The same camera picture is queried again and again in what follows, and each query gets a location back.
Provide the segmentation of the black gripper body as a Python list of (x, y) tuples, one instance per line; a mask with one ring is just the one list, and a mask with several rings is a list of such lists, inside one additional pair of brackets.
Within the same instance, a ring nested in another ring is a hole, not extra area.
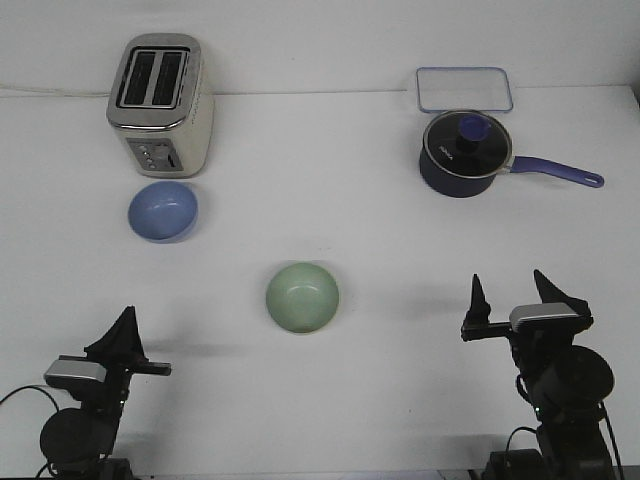
[(560, 350), (572, 345), (574, 336), (593, 324), (593, 316), (580, 315), (575, 319), (563, 319), (549, 324), (546, 328), (525, 327), (521, 332), (511, 329), (509, 320), (490, 322), (487, 325), (461, 327), (461, 337), (465, 342), (486, 338), (504, 337), (508, 340), (514, 364), (521, 373), (540, 371), (550, 363)]
[(135, 374), (170, 376), (170, 363), (152, 362), (136, 349), (114, 350), (84, 349), (87, 359), (99, 363), (106, 369), (105, 388), (109, 392), (120, 392), (129, 388), (131, 377)]

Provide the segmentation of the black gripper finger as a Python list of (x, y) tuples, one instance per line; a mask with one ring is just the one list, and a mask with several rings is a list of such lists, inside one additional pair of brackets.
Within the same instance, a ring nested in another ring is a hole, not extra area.
[(486, 301), (484, 290), (477, 274), (472, 277), (470, 306), (466, 312), (464, 326), (480, 326), (489, 323), (491, 306)]
[(89, 346), (90, 350), (129, 350), (131, 308), (126, 307), (115, 323), (97, 341)]
[(139, 334), (135, 307), (128, 306), (127, 311), (128, 311), (130, 350), (133, 352), (143, 352), (144, 349), (143, 349), (142, 341)]
[(533, 271), (533, 276), (543, 303), (564, 303), (579, 315), (589, 314), (589, 304), (586, 300), (566, 294), (538, 269)]

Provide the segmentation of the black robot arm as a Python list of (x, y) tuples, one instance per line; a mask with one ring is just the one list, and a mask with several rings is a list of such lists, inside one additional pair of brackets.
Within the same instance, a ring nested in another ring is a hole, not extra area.
[(133, 306), (82, 356), (59, 356), (45, 371), (45, 383), (79, 405), (53, 414), (41, 430), (40, 450), (52, 477), (133, 479), (130, 461), (112, 456), (131, 378), (171, 372), (169, 363), (146, 357)]
[(508, 340), (518, 370), (515, 386), (533, 409), (535, 449), (506, 445), (489, 455), (481, 479), (621, 479), (611, 421), (604, 405), (614, 374), (594, 350), (575, 344), (594, 322), (587, 301), (572, 297), (541, 271), (533, 273), (540, 303), (515, 307), (493, 323), (479, 277), (471, 283), (463, 341)]

